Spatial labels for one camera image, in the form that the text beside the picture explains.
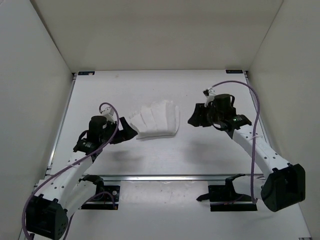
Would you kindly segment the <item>white pleated skirt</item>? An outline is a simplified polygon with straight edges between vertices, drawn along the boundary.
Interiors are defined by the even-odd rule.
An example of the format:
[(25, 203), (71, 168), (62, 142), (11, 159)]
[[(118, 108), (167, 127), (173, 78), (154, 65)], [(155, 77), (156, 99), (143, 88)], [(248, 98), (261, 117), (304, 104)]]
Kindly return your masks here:
[(172, 100), (143, 105), (129, 115), (137, 139), (173, 137), (180, 125), (179, 107)]

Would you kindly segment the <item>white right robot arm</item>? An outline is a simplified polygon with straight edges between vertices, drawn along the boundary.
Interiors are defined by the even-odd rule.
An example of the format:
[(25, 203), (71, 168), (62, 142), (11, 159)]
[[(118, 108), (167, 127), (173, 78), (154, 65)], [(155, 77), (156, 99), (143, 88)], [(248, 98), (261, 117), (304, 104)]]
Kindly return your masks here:
[(235, 97), (204, 90), (208, 122), (240, 145), (251, 157), (252, 167), (258, 166), (263, 177), (238, 173), (225, 179), (224, 195), (236, 200), (241, 195), (260, 199), (272, 212), (277, 212), (306, 198), (306, 172), (300, 164), (291, 164), (281, 157), (257, 134), (256, 126), (236, 113)]

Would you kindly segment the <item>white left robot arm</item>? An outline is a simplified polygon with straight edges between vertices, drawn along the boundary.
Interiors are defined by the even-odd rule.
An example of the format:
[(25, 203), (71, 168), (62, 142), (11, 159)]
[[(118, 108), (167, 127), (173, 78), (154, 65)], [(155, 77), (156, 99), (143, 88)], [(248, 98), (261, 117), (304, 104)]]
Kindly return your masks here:
[(21, 218), (25, 239), (31, 240), (34, 235), (50, 240), (66, 239), (75, 212), (105, 195), (109, 196), (112, 207), (117, 208), (115, 197), (105, 189), (104, 180), (85, 171), (107, 145), (129, 141), (138, 133), (112, 104), (101, 103), (101, 106), (107, 107), (91, 118), (65, 167), (41, 182), (26, 201)]

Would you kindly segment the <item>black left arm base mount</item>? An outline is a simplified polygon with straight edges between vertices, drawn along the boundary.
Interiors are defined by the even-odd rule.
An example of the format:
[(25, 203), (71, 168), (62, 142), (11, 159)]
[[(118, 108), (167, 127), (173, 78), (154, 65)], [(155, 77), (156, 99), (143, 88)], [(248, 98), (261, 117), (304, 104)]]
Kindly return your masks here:
[(78, 180), (79, 183), (91, 183), (95, 186), (94, 195), (86, 201), (81, 210), (118, 210), (121, 186), (106, 183), (98, 175), (85, 175)]

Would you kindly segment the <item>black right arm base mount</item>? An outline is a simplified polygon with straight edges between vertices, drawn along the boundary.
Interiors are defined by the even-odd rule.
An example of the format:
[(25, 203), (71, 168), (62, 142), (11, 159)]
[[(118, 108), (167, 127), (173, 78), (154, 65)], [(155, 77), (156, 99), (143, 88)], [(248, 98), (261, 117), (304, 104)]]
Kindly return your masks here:
[(246, 194), (235, 192), (233, 181), (244, 177), (239, 173), (227, 177), (224, 184), (211, 184), (208, 186), (208, 193), (196, 198), (198, 202), (209, 201), (211, 212), (255, 212), (257, 205), (252, 203), (251, 197)]

